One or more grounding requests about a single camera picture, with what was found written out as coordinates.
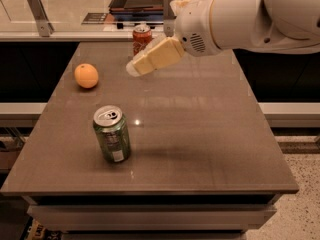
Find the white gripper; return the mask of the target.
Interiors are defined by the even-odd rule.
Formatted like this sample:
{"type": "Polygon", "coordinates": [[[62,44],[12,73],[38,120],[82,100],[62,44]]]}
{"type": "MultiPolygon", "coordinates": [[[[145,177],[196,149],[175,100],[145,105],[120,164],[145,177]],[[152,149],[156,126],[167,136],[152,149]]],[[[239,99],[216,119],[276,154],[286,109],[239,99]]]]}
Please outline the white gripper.
{"type": "Polygon", "coordinates": [[[176,16],[175,36],[158,36],[126,65],[134,77],[149,74],[179,62],[185,51],[192,56],[210,56],[221,52],[213,32],[214,0],[173,0],[170,7],[176,16]]]}

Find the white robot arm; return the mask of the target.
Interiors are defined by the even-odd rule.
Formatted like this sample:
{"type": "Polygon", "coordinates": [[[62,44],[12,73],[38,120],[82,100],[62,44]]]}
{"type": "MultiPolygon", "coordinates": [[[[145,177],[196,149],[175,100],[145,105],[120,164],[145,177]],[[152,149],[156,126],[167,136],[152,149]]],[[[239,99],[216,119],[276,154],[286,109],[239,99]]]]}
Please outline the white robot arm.
{"type": "Polygon", "coordinates": [[[160,35],[127,64],[138,77],[179,62],[188,53],[230,49],[310,54],[320,50],[320,0],[174,0],[174,34],[160,35]]]}

